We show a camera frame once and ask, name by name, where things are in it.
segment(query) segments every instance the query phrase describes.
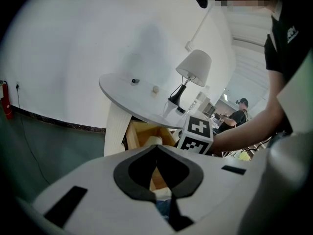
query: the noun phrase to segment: wooden table leg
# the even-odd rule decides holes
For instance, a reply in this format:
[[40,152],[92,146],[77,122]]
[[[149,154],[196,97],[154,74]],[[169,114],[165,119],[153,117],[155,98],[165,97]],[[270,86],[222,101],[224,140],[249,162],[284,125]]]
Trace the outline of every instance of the wooden table leg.
[[131,117],[131,114],[111,102],[106,137],[104,141],[104,156],[109,156],[120,152],[120,146]]

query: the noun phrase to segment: ceiling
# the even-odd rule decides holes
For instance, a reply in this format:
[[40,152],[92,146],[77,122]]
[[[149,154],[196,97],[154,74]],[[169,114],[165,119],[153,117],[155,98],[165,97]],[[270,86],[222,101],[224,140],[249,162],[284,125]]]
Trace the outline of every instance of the ceiling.
[[228,102],[224,95],[221,100],[237,109],[236,100],[245,97],[249,101],[249,110],[260,105],[264,107],[259,102],[266,100],[268,92],[263,46],[272,24],[270,13],[264,8],[247,11],[237,7],[232,11],[228,9],[226,17],[233,36],[237,65],[225,91]]

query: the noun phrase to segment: small round object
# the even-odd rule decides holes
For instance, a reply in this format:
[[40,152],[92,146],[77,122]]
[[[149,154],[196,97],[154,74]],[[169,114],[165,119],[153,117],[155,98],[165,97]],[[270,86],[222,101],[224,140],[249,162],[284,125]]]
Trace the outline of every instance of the small round object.
[[155,85],[155,86],[153,86],[152,90],[154,93],[158,93],[160,91],[160,88]]

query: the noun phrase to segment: blue fabric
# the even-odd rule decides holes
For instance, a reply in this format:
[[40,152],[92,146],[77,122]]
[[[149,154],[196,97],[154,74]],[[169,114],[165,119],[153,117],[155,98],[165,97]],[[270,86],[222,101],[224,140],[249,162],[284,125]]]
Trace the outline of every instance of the blue fabric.
[[170,216],[170,206],[171,206],[171,199],[161,201],[157,200],[156,201],[156,208],[158,211],[161,213],[163,218],[168,221],[169,216]]

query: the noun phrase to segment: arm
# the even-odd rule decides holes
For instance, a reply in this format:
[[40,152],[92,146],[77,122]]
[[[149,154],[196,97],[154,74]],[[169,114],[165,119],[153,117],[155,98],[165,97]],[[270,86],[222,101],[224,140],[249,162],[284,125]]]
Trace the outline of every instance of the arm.
[[285,115],[277,100],[277,95],[283,89],[285,82],[282,73],[272,70],[268,73],[269,98],[265,110],[251,121],[216,135],[210,152],[239,150],[273,135]]
[[235,120],[224,117],[223,121],[229,126],[235,126],[237,123]]

